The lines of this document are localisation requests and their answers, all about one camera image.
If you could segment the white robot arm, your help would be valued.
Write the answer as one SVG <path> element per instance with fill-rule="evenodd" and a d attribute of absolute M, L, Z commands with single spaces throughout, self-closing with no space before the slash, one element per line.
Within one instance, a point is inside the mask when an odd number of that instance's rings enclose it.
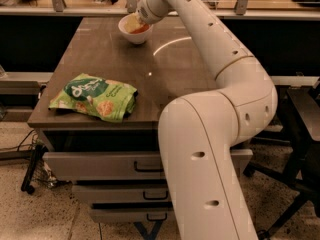
<path fill-rule="evenodd" d="M 141 0 L 154 24 L 175 10 L 216 87 L 170 102 L 158 123 L 160 155 L 182 240 L 258 240 L 230 149 L 265 129 L 277 109 L 273 81 L 201 0 Z"/>

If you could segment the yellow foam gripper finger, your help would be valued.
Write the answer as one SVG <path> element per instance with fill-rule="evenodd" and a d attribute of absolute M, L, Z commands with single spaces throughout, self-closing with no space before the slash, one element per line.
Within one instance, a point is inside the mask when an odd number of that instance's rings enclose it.
<path fill-rule="evenodd" d="M 137 13 L 132 13 L 127 17 L 124 28 L 128 33 L 139 33 L 143 26 L 144 23 L 140 16 Z"/>

